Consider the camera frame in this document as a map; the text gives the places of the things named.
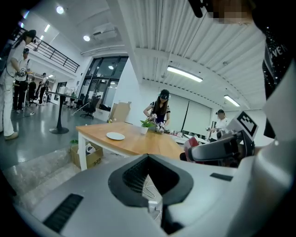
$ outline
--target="man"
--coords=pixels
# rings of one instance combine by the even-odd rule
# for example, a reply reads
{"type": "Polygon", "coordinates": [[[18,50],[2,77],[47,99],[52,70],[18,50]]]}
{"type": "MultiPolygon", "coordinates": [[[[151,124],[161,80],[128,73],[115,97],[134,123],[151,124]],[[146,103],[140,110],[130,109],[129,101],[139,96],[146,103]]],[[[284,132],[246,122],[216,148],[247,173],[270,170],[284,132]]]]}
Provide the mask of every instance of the man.
{"type": "MultiPolygon", "coordinates": [[[[29,49],[25,48],[23,51],[23,59],[19,63],[20,68],[25,68],[26,72],[30,72],[31,62],[28,59],[29,49]]],[[[14,97],[13,97],[13,109],[20,113],[23,109],[23,102],[25,98],[25,92],[27,89],[26,77],[18,76],[15,78],[14,97]]]]}
{"type": "Polygon", "coordinates": [[[226,127],[228,125],[228,120],[225,116],[225,112],[222,109],[219,109],[216,113],[218,115],[218,121],[214,128],[209,129],[212,134],[211,142],[217,141],[217,132],[219,130],[226,131],[226,127]]]}
{"type": "Polygon", "coordinates": [[[43,76],[43,80],[42,80],[42,83],[40,85],[41,88],[40,88],[39,105],[44,105],[44,104],[42,104],[42,98],[43,98],[45,89],[46,89],[46,87],[48,86],[48,83],[49,83],[49,81],[47,80],[47,77],[46,77],[46,73],[45,72],[42,74],[42,76],[43,76]]]}

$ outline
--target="cardboard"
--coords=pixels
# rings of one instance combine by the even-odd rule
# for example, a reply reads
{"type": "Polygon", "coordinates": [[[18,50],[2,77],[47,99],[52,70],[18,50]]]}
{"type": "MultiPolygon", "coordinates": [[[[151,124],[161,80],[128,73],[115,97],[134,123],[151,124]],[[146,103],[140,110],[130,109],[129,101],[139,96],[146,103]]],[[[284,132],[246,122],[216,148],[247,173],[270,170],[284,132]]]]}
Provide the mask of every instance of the cardboard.
{"type": "MultiPolygon", "coordinates": [[[[96,151],[86,156],[86,166],[87,168],[94,167],[95,165],[99,164],[101,162],[101,158],[103,156],[103,148],[92,143],[92,142],[86,142],[90,143],[96,151]]],[[[77,154],[78,151],[78,145],[71,147],[71,157],[72,162],[81,169],[80,167],[80,161],[79,161],[79,154],[77,154]]]]}
{"type": "Polygon", "coordinates": [[[117,105],[118,105],[118,104],[116,104],[116,103],[113,104],[112,110],[111,110],[111,112],[110,112],[109,119],[112,119],[112,118],[113,118],[113,115],[114,115],[114,112],[115,112],[115,110],[116,110],[116,108],[117,108],[117,105]]]}
{"type": "Polygon", "coordinates": [[[111,118],[113,122],[125,122],[129,112],[130,112],[130,102],[129,103],[119,102],[115,108],[113,116],[112,117],[110,116],[109,118],[111,118]]]}

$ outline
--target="air conditioner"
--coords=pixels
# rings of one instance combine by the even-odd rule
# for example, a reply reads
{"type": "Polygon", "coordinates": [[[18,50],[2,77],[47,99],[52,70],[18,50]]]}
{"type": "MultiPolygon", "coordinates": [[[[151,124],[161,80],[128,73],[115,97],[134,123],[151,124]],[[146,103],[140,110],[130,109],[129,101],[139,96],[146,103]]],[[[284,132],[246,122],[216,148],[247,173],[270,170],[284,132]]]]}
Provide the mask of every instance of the air conditioner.
{"type": "Polygon", "coordinates": [[[117,32],[112,23],[95,27],[92,34],[96,40],[106,40],[117,36],[117,32]]]}

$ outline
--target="ceiling light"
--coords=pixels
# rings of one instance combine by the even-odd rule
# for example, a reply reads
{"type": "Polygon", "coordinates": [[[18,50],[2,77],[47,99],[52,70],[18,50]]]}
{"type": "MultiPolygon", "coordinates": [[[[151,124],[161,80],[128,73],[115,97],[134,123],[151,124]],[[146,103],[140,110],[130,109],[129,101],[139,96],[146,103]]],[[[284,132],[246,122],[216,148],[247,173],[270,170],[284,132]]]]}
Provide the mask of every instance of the ceiling light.
{"type": "Polygon", "coordinates": [[[47,32],[48,28],[50,27],[50,25],[47,25],[44,32],[47,32]]]}
{"type": "Polygon", "coordinates": [[[85,36],[83,37],[83,39],[84,39],[85,41],[90,41],[90,37],[87,36],[87,35],[85,35],[85,36]]]}
{"type": "Polygon", "coordinates": [[[227,99],[228,101],[230,101],[231,103],[233,103],[236,107],[239,107],[240,106],[232,98],[230,98],[229,95],[225,95],[224,98],[227,99]]]}
{"type": "Polygon", "coordinates": [[[62,6],[58,6],[56,8],[56,12],[59,13],[59,14],[62,14],[64,12],[64,8],[62,6]]]}
{"type": "Polygon", "coordinates": [[[27,19],[28,14],[29,14],[29,11],[27,11],[27,12],[23,15],[23,18],[24,18],[24,19],[27,19]]]}
{"type": "Polygon", "coordinates": [[[198,81],[198,82],[202,82],[203,79],[198,77],[198,76],[195,76],[194,74],[191,74],[189,72],[185,72],[181,69],[178,69],[178,68],[175,68],[175,67],[172,67],[172,66],[168,66],[167,67],[167,70],[170,71],[170,72],[174,72],[174,73],[177,73],[179,75],[182,75],[182,76],[185,76],[185,77],[188,77],[190,79],[193,79],[195,81],[198,81]]]}

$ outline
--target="wooden table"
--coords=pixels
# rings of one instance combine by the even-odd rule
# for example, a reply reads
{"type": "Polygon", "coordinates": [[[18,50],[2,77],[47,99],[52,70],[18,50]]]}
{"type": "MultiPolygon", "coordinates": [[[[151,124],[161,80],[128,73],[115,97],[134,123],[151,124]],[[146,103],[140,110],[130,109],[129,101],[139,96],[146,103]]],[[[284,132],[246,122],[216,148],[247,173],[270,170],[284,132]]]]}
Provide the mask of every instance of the wooden table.
{"type": "Polygon", "coordinates": [[[140,127],[118,122],[111,124],[77,126],[79,157],[81,170],[86,168],[85,146],[86,139],[122,156],[136,156],[140,154],[156,154],[179,159],[183,149],[167,134],[157,134],[148,131],[146,135],[140,133],[140,127]],[[124,140],[116,141],[108,138],[108,132],[118,132],[125,136],[124,140]]]}

